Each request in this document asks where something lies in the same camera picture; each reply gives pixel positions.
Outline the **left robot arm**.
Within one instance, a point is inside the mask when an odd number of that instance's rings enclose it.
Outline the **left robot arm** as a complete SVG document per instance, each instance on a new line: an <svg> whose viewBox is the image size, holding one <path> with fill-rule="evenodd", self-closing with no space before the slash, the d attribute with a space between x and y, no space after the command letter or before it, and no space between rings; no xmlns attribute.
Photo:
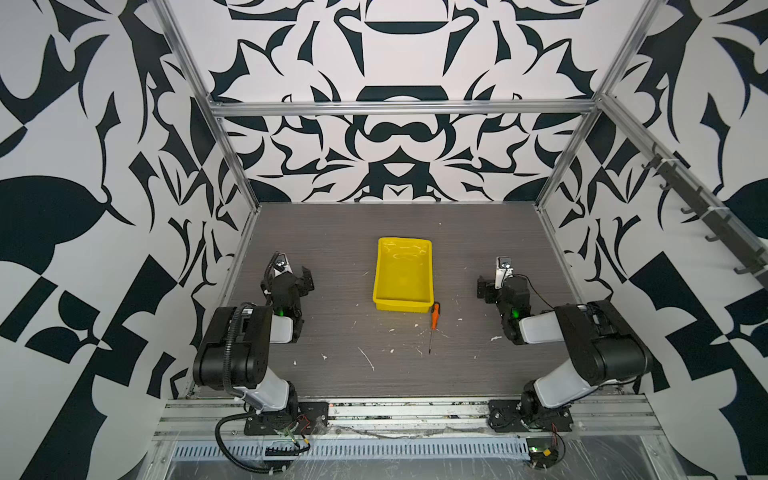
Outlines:
<svg viewBox="0 0 768 480"><path fill-rule="evenodd" d="M257 413L296 417L295 387L270 369L269 351L273 344L298 341L304 325L301 299L314 290L314 281L309 269L295 273L287 255L277 252L260 287L263 305L244 302L215 310L193 362L193 380Z"/></svg>

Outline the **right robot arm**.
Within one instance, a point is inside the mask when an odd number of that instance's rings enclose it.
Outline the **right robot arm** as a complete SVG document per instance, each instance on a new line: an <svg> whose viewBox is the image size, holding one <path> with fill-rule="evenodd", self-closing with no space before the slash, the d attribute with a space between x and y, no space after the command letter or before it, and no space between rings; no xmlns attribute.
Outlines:
<svg viewBox="0 0 768 480"><path fill-rule="evenodd" d="M477 280L477 297L497 307L508 340L562 343L568 353L560 366L526 383L518 400L489 402L488 424L494 431L568 430L574 402L604 386L636 383L650 372L650 350L610 301L564 304L534 315L530 293L521 275Z"/></svg>

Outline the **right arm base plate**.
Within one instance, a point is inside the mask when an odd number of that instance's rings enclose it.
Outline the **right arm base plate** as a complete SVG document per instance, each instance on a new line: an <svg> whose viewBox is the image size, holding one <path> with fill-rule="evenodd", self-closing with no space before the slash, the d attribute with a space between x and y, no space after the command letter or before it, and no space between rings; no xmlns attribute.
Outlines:
<svg viewBox="0 0 768 480"><path fill-rule="evenodd" d="M497 433L570 432L573 417L568 407L548 409L527 400L490 400L488 426Z"/></svg>

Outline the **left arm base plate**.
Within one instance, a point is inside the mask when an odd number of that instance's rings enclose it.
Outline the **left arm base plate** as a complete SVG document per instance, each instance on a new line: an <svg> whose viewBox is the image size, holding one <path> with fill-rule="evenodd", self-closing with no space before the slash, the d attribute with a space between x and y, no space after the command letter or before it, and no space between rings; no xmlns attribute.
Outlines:
<svg viewBox="0 0 768 480"><path fill-rule="evenodd" d="M251 414L245 422L246 436L278 435L291 432L294 435L311 435L328 424L327 402L299 402L288 404L280 411Z"/></svg>

